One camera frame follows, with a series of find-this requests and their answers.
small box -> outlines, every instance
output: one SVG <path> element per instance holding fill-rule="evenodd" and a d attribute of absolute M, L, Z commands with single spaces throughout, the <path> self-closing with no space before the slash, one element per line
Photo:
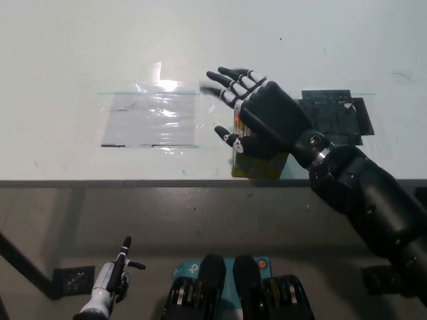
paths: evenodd
<path fill-rule="evenodd" d="M 242 137 L 253 135 L 245 126 L 238 114 L 234 113 L 234 133 Z M 233 151 L 232 176 L 236 178 L 251 179 L 279 179 L 285 167 L 287 153 L 278 153 L 273 159 L 254 159 Z"/>

table surface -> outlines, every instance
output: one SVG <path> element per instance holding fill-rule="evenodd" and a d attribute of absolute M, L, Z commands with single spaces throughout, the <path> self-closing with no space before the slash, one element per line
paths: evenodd
<path fill-rule="evenodd" d="M 0 182 L 238 182 L 232 153 L 199 119 L 195 149 L 101 148 L 114 91 L 152 77 L 197 87 L 248 67 L 292 97 L 350 89 L 375 136 L 361 150 L 397 179 L 427 181 L 427 2 L 400 0 L 2 0 Z M 216 124 L 232 111 L 215 104 Z M 289 159 L 284 181 L 306 181 Z"/>

robotic forearm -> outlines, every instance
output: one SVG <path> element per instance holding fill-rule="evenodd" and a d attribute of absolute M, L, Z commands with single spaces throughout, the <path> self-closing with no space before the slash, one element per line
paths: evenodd
<path fill-rule="evenodd" d="M 347 216 L 367 246 L 387 258 L 427 306 L 427 220 L 423 210 L 395 178 L 357 147 L 330 147 L 323 160 L 314 161 L 308 169 L 313 191 Z"/>

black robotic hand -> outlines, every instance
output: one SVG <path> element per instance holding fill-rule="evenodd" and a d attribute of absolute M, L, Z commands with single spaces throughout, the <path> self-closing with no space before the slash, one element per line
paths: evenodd
<path fill-rule="evenodd" d="M 223 127 L 215 128 L 216 133 L 238 153 L 270 159 L 279 151 L 290 152 L 303 167 L 307 167 L 318 153 L 311 149 L 322 150 L 322 146 L 327 145 L 324 137 L 312 129 L 296 102 L 276 82 L 247 69 L 220 67 L 218 71 L 220 74 L 208 71 L 206 75 L 226 89 L 203 86 L 202 92 L 219 97 L 255 133 L 240 137 Z M 314 135 L 316 143 L 310 143 Z"/>

robotic wrist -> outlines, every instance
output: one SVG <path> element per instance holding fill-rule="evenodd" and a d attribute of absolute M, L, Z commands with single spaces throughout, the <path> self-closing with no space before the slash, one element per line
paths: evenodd
<path fill-rule="evenodd" d="M 333 148 L 334 144 L 328 138 L 309 128 L 295 141 L 291 154 L 303 168 L 311 169 L 317 167 Z"/>

